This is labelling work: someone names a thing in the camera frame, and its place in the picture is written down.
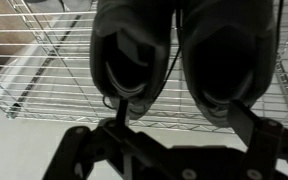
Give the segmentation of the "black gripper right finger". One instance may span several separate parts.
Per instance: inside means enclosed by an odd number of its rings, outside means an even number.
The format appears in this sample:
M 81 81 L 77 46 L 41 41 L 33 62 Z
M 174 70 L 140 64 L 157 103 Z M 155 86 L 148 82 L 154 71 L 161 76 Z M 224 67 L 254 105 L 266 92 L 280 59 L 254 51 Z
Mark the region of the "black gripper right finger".
M 242 102 L 238 100 L 230 102 L 227 121 L 246 146 L 250 145 L 254 127 L 259 120 L 260 118 Z

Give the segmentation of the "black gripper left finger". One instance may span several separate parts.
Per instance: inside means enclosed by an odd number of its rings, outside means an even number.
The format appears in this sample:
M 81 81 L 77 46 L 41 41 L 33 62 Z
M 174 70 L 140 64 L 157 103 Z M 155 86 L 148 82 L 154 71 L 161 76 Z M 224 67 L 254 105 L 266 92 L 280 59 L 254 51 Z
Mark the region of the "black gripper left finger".
M 125 126 L 128 118 L 128 101 L 121 100 L 116 115 L 116 125 Z

